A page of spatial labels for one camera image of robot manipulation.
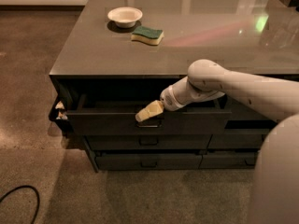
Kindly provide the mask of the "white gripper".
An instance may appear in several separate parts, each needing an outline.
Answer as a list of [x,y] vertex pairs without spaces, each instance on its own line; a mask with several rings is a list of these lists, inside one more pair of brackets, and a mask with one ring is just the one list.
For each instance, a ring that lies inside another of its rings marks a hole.
[[170,85],[161,92],[160,100],[155,100],[141,109],[136,115],[137,122],[156,117],[164,112],[164,108],[168,111],[176,111],[183,107],[183,105],[176,99],[173,86]]

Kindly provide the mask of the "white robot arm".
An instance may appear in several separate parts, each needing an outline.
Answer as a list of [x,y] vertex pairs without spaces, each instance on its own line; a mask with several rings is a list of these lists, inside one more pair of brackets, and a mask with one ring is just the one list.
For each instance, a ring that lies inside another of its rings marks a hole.
[[275,121],[254,171],[248,224],[299,224],[299,83],[227,70],[198,60],[187,76],[135,115],[139,122],[226,94]]

